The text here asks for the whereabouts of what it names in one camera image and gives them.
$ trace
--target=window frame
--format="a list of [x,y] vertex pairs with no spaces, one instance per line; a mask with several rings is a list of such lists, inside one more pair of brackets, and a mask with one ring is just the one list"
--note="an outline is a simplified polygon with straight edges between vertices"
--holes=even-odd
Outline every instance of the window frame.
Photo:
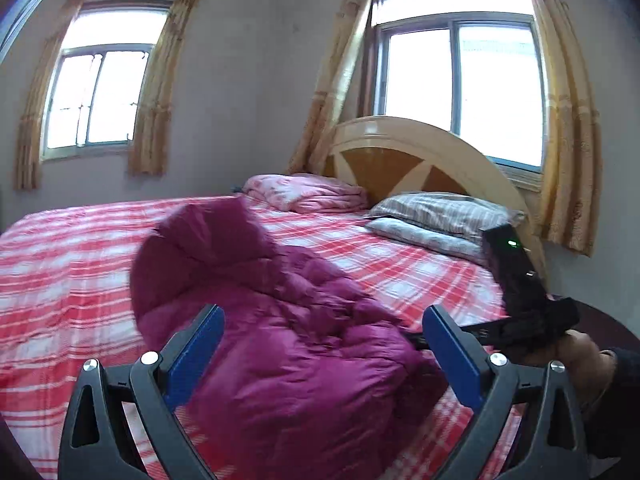
[[[144,4],[140,4],[137,2],[133,2],[132,0],[124,1],[124,0],[108,0],[106,2],[92,2],[90,4],[86,4],[80,10],[81,14],[89,14],[93,12],[118,12],[120,10],[149,10],[149,11],[161,11],[167,14],[169,12],[169,7],[171,6],[171,2],[166,2],[164,0],[153,0],[152,2],[147,2]],[[94,110],[94,99],[96,89],[98,88],[98,82],[100,80],[100,73],[102,72],[102,67],[104,65],[104,60],[106,58],[106,54],[109,52],[146,52],[146,54],[150,57],[151,52],[154,49],[155,44],[152,43],[107,43],[107,44],[98,44],[98,45],[89,45],[89,46],[76,46],[73,48],[62,48],[60,49],[60,54],[58,55],[58,60],[56,61],[56,68],[54,70],[53,76],[51,77],[51,81],[49,83],[49,89],[47,91],[47,107],[45,111],[45,117],[43,120],[43,130],[42,130],[42,145],[40,149],[40,156],[42,160],[55,160],[58,158],[71,158],[83,155],[107,155],[110,153],[122,153],[126,152],[130,140],[112,140],[107,142],[89,142],[88,133],[89,127],[91,125],[91,116]],[[102,56],[102,60],[100,62],[100,67],[98,68],[98,73],[95,78],[94,91],[91,97],[91,104],[89,108],[89,117],[87,121],[87,139],[82,146],[78,146],[78,133],[76,132],[76,145],[74,146],[61,146],[59,148],[48,148],[47,147],[47,137],[49,135],[49,119],[51,116],[52,106],[53,106],[53,97],[56,91],[56,86],[58,84],[58,78],[60,76],[60,71],[62,70],[62,65],[66,59],[71,57],[78,56]]]
[[373,115],[383,115],[386,99],[386,82],[388,79],[388,49],[390,38],[396,34],[408,34],[426,30],[449,30],[451,63],[452,63],[452,102],[450,131],[460,136],[460,118],[462,111],[462,67],[460,65],[459,31],[463,25],[496,25],[518,28],[528,28],[531,31],[538,72],[540,74],[540,93],[542,99],[543,131],[542,158],[540,167],[522,164],[514,160],[504,160],[487,156],[503,173],[518,187],[539,191],[542,182],[542,170],[546,155],[546,76],[544,59],[540,47],[540,38],[536,30],[535,19],[530,14],[495,11],[464,11],[443,14],[428,14],[405,18],[394,22],[379,23],[372,26],[375,9],[372,9],[369,22],[369,45],[365,46],[363,59],[364,70],[360,95],[360,110],[362,115],[369,112]]

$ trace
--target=red plaid bedsheet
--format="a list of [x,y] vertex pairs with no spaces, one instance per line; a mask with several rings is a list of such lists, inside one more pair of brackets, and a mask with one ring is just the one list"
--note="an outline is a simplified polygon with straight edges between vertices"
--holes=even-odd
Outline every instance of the red plaid bedsheet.
[[[129,267],[153,226],[205,198],[117,203],[41,212],[0,237],[0,412],[27,457],[56,478],[66,407],[82,362],[135,361],[145,352],[129,304]],[[355,214],[299,215],[250,200],[282,243],[313,248],[358,280],[414,329],[422,311],[442,304],[459,324],[502,315],[490,273],[456,258],[370,234]],[[135,409],[132,432],[150,475],[164,478]],[[178,410],[187,434],[221,480],[240,480],[232,464]],[[470,410],[449,390],[420,434],[383,476],[430,478],[462,434]],[[497,475],[517,429],[514,414],[483,473]]]

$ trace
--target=bed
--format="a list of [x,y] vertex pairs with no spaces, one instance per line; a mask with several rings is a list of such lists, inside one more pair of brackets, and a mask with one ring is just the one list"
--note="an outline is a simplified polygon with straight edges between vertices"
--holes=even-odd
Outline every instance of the bed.
[[[524,200],[489,160],[433,126],[397,118],[362,118],[338,126],[328,176],[359,184],[376,202],[404,190],[464,192],[527,211]],[[56,478],[66,404],[82,362],[133,362],[144,351],[130,311],[128,272],[154,225],[183,198],[118,203],[29,215],[0,237],[0,413],[43,478]],[[280,242],[316,250],[413,329],[422,311],[442,304],[460,324],[503,316],[488,270],[466,260],[378,237],[361,214],[279,212],[247,199]],[[540,272],[544,257],[529,222],[519,228]],[[127,416],[146,468],[164,478],[131,406]],[[430,478],[470,420],[449,390],[419,435],[383,479]],[[241,480],[190,421],[178,418],[220,479]],[[517,430],[513,414],[482,478],[496,476]]]

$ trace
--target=magenta comforter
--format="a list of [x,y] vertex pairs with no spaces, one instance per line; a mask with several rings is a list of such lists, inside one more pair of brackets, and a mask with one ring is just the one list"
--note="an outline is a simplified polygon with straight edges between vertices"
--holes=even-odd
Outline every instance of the magenta comforter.
[[189,409],[247,479],[374,480],[447,386],[397,318],[334,264],[276,244],[242,198],[163,221],[130,286],[153,349],[205,303],[225,310]]

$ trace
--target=hand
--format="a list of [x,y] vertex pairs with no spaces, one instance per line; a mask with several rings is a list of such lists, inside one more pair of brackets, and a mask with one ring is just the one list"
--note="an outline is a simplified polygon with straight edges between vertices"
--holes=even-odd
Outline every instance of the hand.
[[554,360],[566,367],[580,405],[596,401],[616,371],[615,356],[600,352],[588,335],[575,330],[569,330],[554,345],[524,356],[520,363],[543,367]]

